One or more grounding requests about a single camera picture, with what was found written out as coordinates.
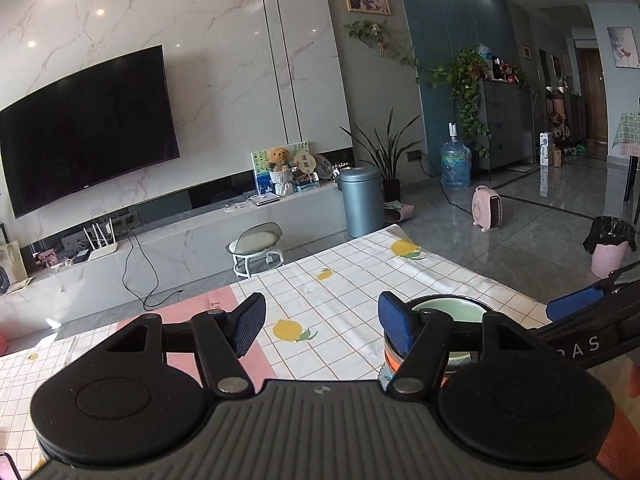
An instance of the television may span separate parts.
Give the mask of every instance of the television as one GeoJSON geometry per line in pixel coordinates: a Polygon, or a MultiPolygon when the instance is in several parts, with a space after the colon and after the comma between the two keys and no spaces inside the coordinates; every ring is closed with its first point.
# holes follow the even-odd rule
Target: television
{"type": "Polygon", "coordinates": [[[0,110],[0,155],[16,218],[179,157],[162,46],[85,68],[0,110]]]}

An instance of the white box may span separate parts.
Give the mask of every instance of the white box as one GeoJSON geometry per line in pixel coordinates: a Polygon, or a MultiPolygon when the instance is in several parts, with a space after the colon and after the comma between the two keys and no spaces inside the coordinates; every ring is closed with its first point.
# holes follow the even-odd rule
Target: white box
{"type": "Polygon", "coordinates": [[[540,166],[552,166],[554,156],[554,134],[540,133],[540,166]]]}

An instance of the pink phone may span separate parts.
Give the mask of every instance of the pink phone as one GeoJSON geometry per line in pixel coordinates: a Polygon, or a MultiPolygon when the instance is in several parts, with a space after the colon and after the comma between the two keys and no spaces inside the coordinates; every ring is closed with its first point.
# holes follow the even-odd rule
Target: pink phone
{"type": "Polygon", "coordinates": [[[22,480],[14,459],[5,452],[0,453],[0,480],[22,480]]]}

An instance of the blue water bottle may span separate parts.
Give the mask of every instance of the blue water bottle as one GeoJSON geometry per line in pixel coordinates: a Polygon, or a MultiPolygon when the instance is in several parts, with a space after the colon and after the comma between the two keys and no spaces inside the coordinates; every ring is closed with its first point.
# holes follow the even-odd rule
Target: blue water bottle
{"type": "Polygon", "coordinates": [[[440,149],[440,181],[447,189],[471,186],[471,150],[458,140],[455,123],[449,123],[451,140],[440,149]]]}

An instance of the wooden door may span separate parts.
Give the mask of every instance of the wooden door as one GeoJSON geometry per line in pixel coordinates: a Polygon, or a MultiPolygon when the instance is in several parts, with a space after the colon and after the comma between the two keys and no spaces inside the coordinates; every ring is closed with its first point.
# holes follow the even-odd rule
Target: wooden door
{"type": "Polygon", "coordinates": [[[587,138],[608,143],[607,94],[600,51],[597,48],[580,48],[580,86],[587,108],[587,138]]]}

